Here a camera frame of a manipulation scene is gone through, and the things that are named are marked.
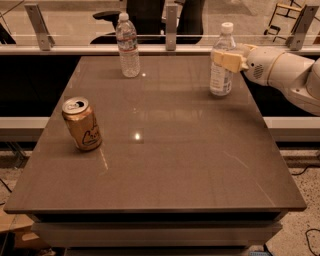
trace can label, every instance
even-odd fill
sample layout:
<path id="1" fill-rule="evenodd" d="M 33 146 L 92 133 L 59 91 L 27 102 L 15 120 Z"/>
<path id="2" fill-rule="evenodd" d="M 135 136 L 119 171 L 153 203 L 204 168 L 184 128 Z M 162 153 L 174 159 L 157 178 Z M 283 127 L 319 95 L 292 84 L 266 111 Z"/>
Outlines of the can label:
<path id="1" fill-rule="evenodd" d="M 92 150 L 101 144 L 97 119 L 87 99 L 74 97 L 67 100 L 62 106 L 62 116 L 80 150 Z"/>

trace bottle label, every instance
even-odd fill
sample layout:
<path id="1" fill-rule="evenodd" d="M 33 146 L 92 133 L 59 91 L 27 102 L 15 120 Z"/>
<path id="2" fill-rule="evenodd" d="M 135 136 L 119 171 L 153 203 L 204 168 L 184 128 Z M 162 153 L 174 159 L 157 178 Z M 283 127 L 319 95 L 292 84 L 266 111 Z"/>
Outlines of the bottle label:
<path id="1" fill-rule="evenodd" d="M 120 51 L 130 52 L 137 49 L 137 37 L 131 37 L 126 39 L 118 39 L 118 47 Z"/>
<path id="2" fill-rule="evenodd" d="M 212 63 L 210 89 L 227 93 L 231 90 L 232 72 Z"/>

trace gray table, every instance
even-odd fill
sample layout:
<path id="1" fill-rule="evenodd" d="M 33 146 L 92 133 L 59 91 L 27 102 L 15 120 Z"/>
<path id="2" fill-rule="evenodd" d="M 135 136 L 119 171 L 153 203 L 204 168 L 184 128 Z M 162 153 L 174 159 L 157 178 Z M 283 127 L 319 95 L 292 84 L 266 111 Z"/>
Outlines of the gray table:
<path id="1" fill-rule="evenodd" d="M 241 75 L 215 98 L 209 61 L 143 56 L 140 75 L 127 79 L 116 56 L 82 57 L 5 211 L 32 216 L 52 246 L 270 239 L 306 204 Z M 88 153 L 61 115 L 74 96 L 92 104 L 103 136 Z"/>

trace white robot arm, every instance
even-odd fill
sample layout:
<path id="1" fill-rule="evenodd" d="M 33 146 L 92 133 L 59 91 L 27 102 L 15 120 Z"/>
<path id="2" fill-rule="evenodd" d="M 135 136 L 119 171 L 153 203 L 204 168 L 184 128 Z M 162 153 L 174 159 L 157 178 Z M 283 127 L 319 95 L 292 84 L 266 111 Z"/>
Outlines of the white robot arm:
<path id="1" fill-rule="evenodd" d="M 320 116 L 320 59 L 314 61 L 273 47 L 250 46 L 250 50 L 245 51 L 244 46 L 241 48 L 240 54 L 230 53 L 229 57 L 221 58 L 224 54 L 220 53 L 216 54 L 219 58 L 212 57 L 212 60 L 229 58 L 217 62 L 233 72 L 243 70 L 250 81 L 272 86 L 292 104 Z"/>

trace concrete floor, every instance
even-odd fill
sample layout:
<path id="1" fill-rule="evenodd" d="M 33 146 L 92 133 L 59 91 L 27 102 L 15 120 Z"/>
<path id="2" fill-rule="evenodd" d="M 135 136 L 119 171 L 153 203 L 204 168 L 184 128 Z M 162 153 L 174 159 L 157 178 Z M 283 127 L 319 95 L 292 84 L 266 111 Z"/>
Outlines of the concrete floor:
<path id="1" fill-rule="evenodd" d="M 280 153 L 286 161 L 290 173 L 300 173 L 305 166 L 310 164 L 319 165 L 320 148 L 280 148 Z M 23 168 L 12 168 L 15 164 L 15 157 L 9 151 L 0 152 L 0 178 L 14 189 Z M 293 176 L 302 196 L 307 203 L 307 209 L 303 212 L 289 212 L 282 220 L 282 230 L 268 241 L 268 249 L 274 256 L 309 256 L 313 253 L 320 254 L 320 231 L 310 231 L 308 233 L 309 245 L 306 232 L 309 229 L 320 229 L 320 168 L 309 168 L 300 176 Z M 6 202 L 10 193 L 0 185 L 0 202 Z M 3 228 L 15 227 L 17 219 L 21 216 L 8 216 L 0 210 L 0 225 Z M 262 250 L 261 246 L 250 248 L 251 251 Z"/>

